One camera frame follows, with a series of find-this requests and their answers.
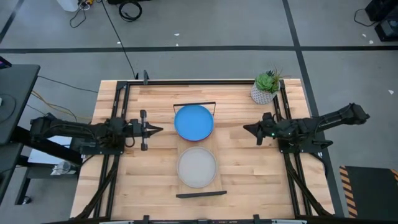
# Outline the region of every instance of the floor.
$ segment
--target floor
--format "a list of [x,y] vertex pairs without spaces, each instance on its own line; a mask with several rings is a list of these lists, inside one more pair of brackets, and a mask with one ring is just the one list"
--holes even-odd
[[[340,126],[325,133],[335,142],[329,154],[338,177],[340,165],[398,170],[398,139],[394,134],[398,127],[394,118],[398,110],[398,51],[389,47],[398,43],[380,42],[373,27],[353,21],[355,10],[369,2],[153,0],[141,3],[142,17],[132,23],[121,20],[117,7],[105,6],[135,72],[147,70],[151,79],[254,78],[275,66],[283,69],[284,77],[303,79],[313,115],[350,102],[360,104],[371,115],[365,125]],[[0,33],[2,57],[15,64],[38,64],[43,77],[91,90],[98,89],[101,80],[133,77],[101,4],[94,3],[86,11],[86,21],[72,29],[69,20],[74,12],[65,12],[54,0],[40,3],[2,3],[0,30],[7,30],[5,35]],[[370,23],[363,11],[358,13],[358,20]],[[41,78],[34,89],[47,101],[67,107],[78,116],[90,117],[93,113],[93,93]],[[29,99],[28,104],[72,120],[36,98]],[[40,113],[27,107],[19,125],[28,128],[29,120],[38,116]],[[76,180],[35,180],[28,189],[33,202],[15,206],[23,173],[24,168],[15,171],[0,206],[2,220],[66,220]],[[344,201],[340,182],[337,189]],[[348,214],[346,205],[335,206],[342,206],[343,213]]]

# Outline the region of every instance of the blue plate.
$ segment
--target blue plate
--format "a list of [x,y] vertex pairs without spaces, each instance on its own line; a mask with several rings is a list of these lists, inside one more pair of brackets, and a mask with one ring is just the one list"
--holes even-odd
[[210,111],[200,105],[184,106],[174,119],[174,128],[186,140],[200,141],[213,131],[214,121]]

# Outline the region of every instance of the black metal frame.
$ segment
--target black metal frame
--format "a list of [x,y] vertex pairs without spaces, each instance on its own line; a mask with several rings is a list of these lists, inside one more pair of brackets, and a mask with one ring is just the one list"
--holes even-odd
[[[254,84],[254,80],[132,80],[132,81],[118,81],[116,84],[116,92],[115,92],[111,116],[112,117],[116,116],[116,113],[118,111],[118,103],[119,103],[119,99],[120,99],[121,90],[125,89],[121,117],[126,119],[129,92],[130,92],[130,88],[132,86],[137,86],[137,85],[252,85],[252,84]],[[289,102],[287,100],[285,85],[284,85],[283,81],[281,82],[281,93],[282,93],[282,98],[283,98],[283,102],[284,102],[285,112],[286,112],[287,117],[289,118],[289,117],[291,117],[291,113],[290,113]],[[274,98],[274,106],[275,106],[275,111],[277,113],[277,119],[278,120],[282,119],[282,115],[280,113],[279,101],[278,101],[277,96]],[[283,153],[283,157],[285,159],[285,165],[287,166],[288,159],[290,162],[289,154]],[[300,177],[300,180],[304,181],[300,156],[297,154],[297,155],[295,155],[295,158],[296,158],[298,175]],[[119,160],[120,160],[119,155],[114,156],[114,161],[116,161],[118,163]],[[105,180],[106,172],[108,169],[108,161],[109,161],[109,156],[104,155],[101,175],[99,177],[99,186]],[[110,218],[111,214],[112,214],[112,206],[113,206],[116,178],[117,178],[117,176],[115,176],[111,180],[111,183],[110,183],[109,196],[108,196],[108,201],[106,204],[106,215],[105,215],[105,217],[108,217],[108,218]],[[289,181],[289,190],[290,190],[290,196],[292,199],[294,215],[295,215],[295,217],[297,217],[300,215],[300,209],[299,209],[299,203],[297,200],[297,192],[295,189],[295,182],[294,182],[294,179],[289,175],[289,173],[287,174],[287,178]],[[306,199],[306,197],[303,196],[303,198],[305,199],[304,205],[305,205],[306,214],[311,215],[311,206],[310,206],[308,200]],[[95,210],[94,210],[95,218],[99,217],[100,208],[101,208],[101,200],[99,200],[99,202],[97,203],[97,205],[95,207]]]

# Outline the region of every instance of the wooden table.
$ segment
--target wooden table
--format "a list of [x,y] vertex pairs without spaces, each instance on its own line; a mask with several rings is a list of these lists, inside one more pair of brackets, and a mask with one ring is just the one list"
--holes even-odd
[[[116,82],[101,82],[93,123],[110,117]],[[286,79],[285,84],[292,117],[308,117],[301,81]],[[146,110],[148,122],[164,130],[148,140],[148,151],[140,151],[141,140],[137,138],[136,145],[126,148],[121,156],[112,220],[142,220],[143,215],[150,215],[151,220],[250,219],[254,214],[260,218],[293,218],[285,164],[277,141],[265,138],[262,146],[257,146],[256,138],[242,128],[244,124],[259,121],[267,111],[275,113],[273,104],[256,105],[250,89],[251,85],[133,86],[126,119],[139,118],[139,110]],[[179,136],[174,129],[173,104],[205,101],[217,103],[218,165],[222,188],[228,193],[176,198]],[[308,188],[324,208],[333,213],[322,163],[308,154],[301,154],[301,160]],[[98,155],[82,167],[71,217],[78,215],[96,192],[102,161],[103,156]],[[301,193],[297,186],[296,189],[304,214]],[[107,195],[105,192],[102,215]]]

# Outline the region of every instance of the potted plant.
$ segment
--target potted plant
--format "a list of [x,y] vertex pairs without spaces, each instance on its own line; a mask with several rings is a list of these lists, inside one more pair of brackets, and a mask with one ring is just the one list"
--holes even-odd
[[251,88],[251,98],[257,104],[272,102],[280,89],[280,72],[277,69],[260,74]]

